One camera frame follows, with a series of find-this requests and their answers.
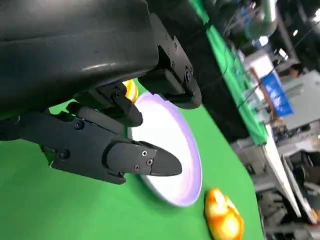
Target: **robotic hand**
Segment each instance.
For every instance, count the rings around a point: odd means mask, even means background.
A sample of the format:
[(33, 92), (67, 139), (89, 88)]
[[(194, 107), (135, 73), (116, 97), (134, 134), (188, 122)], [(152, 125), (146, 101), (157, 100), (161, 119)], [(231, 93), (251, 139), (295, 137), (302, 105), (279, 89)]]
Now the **robotic hand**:
[[(182, 172), (171, 153), (124, 137), (143, 122), (125, 80), (183, 109), (201, 104), (188, 57), (144, 0), (10, 0), (0, 10), (1, 141), (37, 143), (52, 168), (114, 184)], [(72, 98), (68, 112), (50, 113)]]

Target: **toy duck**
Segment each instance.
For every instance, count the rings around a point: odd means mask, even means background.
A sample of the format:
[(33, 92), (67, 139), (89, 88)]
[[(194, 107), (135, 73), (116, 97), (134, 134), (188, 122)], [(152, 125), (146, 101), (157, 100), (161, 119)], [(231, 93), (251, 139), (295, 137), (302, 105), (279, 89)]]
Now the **toy duck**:
[(124, 81), (123, 84), (126, 87), (125, 97), (135, 103), (139, 96), (138, 87), (133, 79)]
[(241, 240), (245, 224), (231, 200), (218, 188), (205, 197), (205, 216), (215, 240)]

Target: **green tablecloth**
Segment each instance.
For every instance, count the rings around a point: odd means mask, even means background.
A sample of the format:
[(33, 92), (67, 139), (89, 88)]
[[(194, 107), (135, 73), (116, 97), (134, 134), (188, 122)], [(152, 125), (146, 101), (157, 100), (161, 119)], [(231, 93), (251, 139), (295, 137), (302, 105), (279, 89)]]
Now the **green tablecloth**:
[(243, 239), (262, 240), (255, 191), (245, 168), (202, 106), (181, 112), (193, 131), (203, 167), (202, 191), (194, 205), (172, 207), (134, 175), (127, 174), (124, 185), (113, 185), (50, 169), (36, 144), (0, 142), (1, 239), (210, 240), (204, 196), (218, 187), (244, 219)]
[[(203, 8), (202, 0), (189, 0), (203, 23), (209, 21), (209, 16)], [(213, 54), (220, 66), (223, 79), (228, 86), (229, 91), (239, 106), (240, 115), (256, 145), (265, 144), (268, 138), (267, 131), (263, 123), (257, 121), (256, 113), (251, 107), (244, 103), (244, 92), (250, 80), (241, 63), (237, 53), (231, 51), (223, 38), (214, 26), (211, 26), (206, 32), (207, 38), (211, 44)]]

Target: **black robotic finger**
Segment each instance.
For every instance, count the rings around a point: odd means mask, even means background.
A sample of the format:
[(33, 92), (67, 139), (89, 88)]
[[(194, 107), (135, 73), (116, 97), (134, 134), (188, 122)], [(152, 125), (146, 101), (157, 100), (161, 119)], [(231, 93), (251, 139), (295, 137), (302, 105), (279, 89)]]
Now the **black robotic finger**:
[(116, 172), (151, 176), (175, 176), (182, 172), (180, 161), (170, 152), (147, 142), (120, 142), (105, 156), (106, 166)]
[(156, 150), (156, 155), (151, 165), (150, 175), (169, 177), (182, 173), (182, 165), (178, 158), (172, 153), (145, 141), (140, 141), (139, 143)]

